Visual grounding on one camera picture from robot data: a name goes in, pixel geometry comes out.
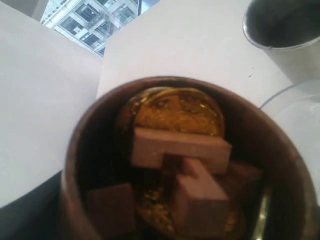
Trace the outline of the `gold coin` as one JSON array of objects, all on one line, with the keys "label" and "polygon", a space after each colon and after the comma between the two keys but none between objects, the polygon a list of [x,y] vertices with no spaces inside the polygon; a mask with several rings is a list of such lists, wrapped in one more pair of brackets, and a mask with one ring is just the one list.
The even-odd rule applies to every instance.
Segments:
[{"label": "gold coin", "polygon": [[225,118],[217,101],[201,90],[159,86],[137,93],[119,111],[117,135],[130,135],[133,127],[224,137]]}]

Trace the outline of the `wooden block pieces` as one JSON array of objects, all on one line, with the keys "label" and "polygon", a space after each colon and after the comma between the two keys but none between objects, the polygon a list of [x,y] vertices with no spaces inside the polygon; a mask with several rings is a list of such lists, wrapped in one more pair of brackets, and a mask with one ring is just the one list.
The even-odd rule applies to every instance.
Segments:
[{"label": "wooden block pieces", "polygon": [[104,239],[240,240],[264,172],[231,151],[219,136],[136,127],[128,180],[89,190],[89,219]]}]

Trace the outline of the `brown wooden cup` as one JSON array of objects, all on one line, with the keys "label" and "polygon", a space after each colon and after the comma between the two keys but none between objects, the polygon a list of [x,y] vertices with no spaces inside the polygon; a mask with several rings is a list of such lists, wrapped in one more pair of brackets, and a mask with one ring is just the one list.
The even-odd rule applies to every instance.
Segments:
[{"label": "brown wooden cup", "polygon": [[262,167],[271,185],[265,239],[319,238],[320,215],[311,176],[295,145],[274,121],[248,100],[221,86],[187,77],[156,76],[111,88],[78,122],[61,174],[64,239],[101,238],[87,217],[85,193],[127,174],[127,165],[116,159],[116,116],[130,98],[154,87],[196,88],[217,100],[226,118],[226,138],[235,147],[235,157]]}]

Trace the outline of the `clear graduated shaker cup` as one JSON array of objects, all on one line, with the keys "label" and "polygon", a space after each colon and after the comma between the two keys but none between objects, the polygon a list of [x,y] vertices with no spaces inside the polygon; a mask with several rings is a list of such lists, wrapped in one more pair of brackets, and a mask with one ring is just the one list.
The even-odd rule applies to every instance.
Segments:
[{"label": "clear graduated shaker cup", "polygon": [[289,86],[269,98],[260,109],[294,143],[305,161],[320,161],[320,80]]}]

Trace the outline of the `stainless steel tumbler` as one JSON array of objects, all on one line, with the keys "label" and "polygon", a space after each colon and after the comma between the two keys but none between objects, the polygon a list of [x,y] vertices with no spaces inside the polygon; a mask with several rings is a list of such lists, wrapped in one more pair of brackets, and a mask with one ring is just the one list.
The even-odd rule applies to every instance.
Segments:
[{"label": "stainless steel tumbler", "polygon": [[319,0],[253,0],[242,29],[294,84],[319,79]]}]

